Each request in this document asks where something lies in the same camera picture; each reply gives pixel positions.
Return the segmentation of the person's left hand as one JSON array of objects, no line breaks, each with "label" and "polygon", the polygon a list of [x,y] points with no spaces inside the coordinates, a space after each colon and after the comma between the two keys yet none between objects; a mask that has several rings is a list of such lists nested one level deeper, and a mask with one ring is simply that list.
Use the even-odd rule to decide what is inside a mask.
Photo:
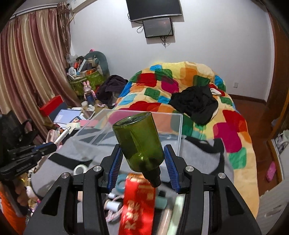
[{"label": "person's left hand", "polygon": [[27,207],[28,206],[28,195],[26,193],[26,188],[24,185],[18,185],[15,186],[15,192],[16,194],[18,194],[17,197],[17,202],[23,206],[23,207]]}]

